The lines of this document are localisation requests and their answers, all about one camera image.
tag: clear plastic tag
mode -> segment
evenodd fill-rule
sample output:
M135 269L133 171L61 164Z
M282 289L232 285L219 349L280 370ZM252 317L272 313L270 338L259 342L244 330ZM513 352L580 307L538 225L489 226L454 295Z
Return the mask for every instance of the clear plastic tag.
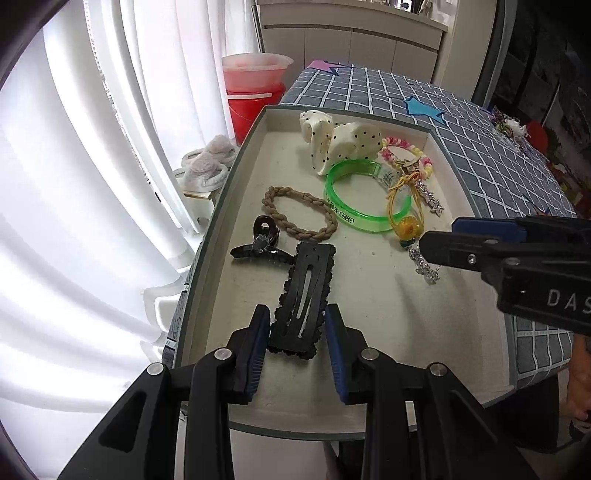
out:
M390 165L383 163L380 165L378 172L374 174L374 178L387 191L396 184L400 175Z

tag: silver rivet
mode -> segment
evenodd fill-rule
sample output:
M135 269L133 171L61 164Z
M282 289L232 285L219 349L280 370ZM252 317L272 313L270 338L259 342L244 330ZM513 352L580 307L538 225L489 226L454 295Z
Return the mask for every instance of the silver rivet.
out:
M379 357L379 352L375 348L364 348L361 350L361 357L366 360L375 360Z
M433 364L429 367L429 371L436 377L443 377L447 374L447 367L443 364Z
M218 360L226 360L232 356L232 351L229 348L220 348L213 354Z
M148 375L160 375L164 371L164 365L160 363L149 364L146 371Z

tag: star charm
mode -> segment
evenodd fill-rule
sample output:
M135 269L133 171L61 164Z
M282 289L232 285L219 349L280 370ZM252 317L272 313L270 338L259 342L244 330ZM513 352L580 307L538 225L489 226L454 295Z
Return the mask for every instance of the star charm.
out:
M433 121L436 121L438 124L441 124L444 127L447 126L445 120L443 119L443 114L445 113L443 110L435 108L431 105L427 105L426 103L422 103L415 96L405 100L404 103L406 103L407 106L407 114L412 116L425 115L431 118Z
M308 65L309 69L320 70L321 72L332 73L335 76L339 76L337 69L352 69L349 65L340 65L338 63L331 63L324 60L314 60Z

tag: pink plastic basin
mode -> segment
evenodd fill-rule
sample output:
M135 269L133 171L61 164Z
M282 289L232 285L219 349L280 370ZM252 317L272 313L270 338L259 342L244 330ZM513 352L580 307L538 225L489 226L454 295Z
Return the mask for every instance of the pink plastic basin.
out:
M267 93L281 84L293 59L276 53L241 53L222 57L226 90L232 93Z

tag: checkered tablecloth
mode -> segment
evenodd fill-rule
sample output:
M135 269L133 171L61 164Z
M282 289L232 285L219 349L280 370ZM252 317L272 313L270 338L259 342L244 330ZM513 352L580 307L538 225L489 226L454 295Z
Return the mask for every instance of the checkered tablecloth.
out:
M442 110L447 126L407 115L404 100L412 96ZM487 112L437 86L363 67L339 69L337 75L307 68L281 103L368 113L430 129L481 217L536 214L534 205L551 215L576 216L539 152L522 153L494 129ZM508 316L507 333L518 388L555 373L570 359L572 333L565 330Z

